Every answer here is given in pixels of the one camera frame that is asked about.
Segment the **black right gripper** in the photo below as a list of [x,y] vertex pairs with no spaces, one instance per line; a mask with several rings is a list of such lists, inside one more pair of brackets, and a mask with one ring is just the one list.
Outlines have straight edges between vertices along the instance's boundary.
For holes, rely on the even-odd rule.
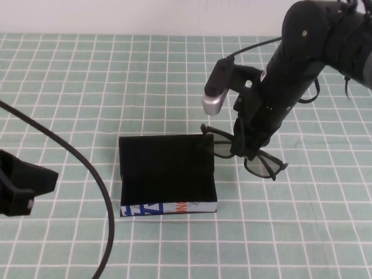
[[244,85],[233,86],[232,90],[238,93],[233,106],[238,116],[233,128],[231,153],[253,161],[261,148],[270,143],[272,135],[281,127],[291,108],[274,106]]

